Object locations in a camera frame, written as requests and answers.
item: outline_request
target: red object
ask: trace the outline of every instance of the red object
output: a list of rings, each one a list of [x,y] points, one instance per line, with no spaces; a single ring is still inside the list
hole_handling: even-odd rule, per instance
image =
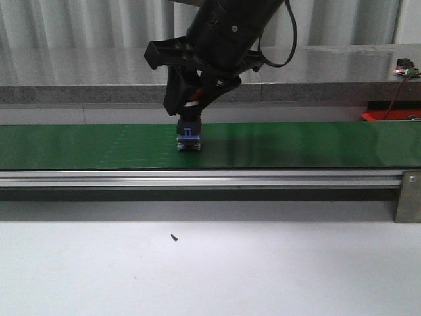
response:
[[[382,111],[368,111],[363,113],[361,116],[370,122],[375,120],[383,120],[386,110]],[[409,117],[410,115],[416,115],[421,117],[421,109],[419,110],[392,110],[389,115],[387,116],[386,120],[401,120],[405,117]]]

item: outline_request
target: white curtain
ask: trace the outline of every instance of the white curtain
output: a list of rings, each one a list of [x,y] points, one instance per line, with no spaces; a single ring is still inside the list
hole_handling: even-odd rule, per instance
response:
[[[299,45],[393,43],[399,4],[291,0]],[[169,0],[0,0],[0,48],[146,47],[150,40],[184,35],[196,12]],[[291,39],[283,5],[263,45],[289,47]]]

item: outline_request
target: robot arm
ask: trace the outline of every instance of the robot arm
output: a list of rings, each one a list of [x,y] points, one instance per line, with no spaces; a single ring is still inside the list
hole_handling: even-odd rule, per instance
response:
[[[164,107],[180,115],[179,135],[197,139],[202,110],[238,87],[242,72],[257,72],[264,64],[250,48],[284,0],[176,1],[201,7],[185,36],[150,42],[145,58],[152,69],[168,67]],[[179,142],[179,149],[200,149],[192,143],[180,148]]]

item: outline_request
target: gray countertop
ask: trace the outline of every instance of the gray countertop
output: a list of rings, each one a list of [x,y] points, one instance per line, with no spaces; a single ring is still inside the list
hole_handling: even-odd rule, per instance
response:
[[[267,48],[282,61],[289,49]],[[166,68],[151,70],[144,49],[0,50],[0,103],[160,103]],[[301,47],[284,68],[242,75],[221,101],[370,101],[391,99],[402,77],[398,58],[421,63],[421,45]],[[419,100],[419,78],[400,99]]]

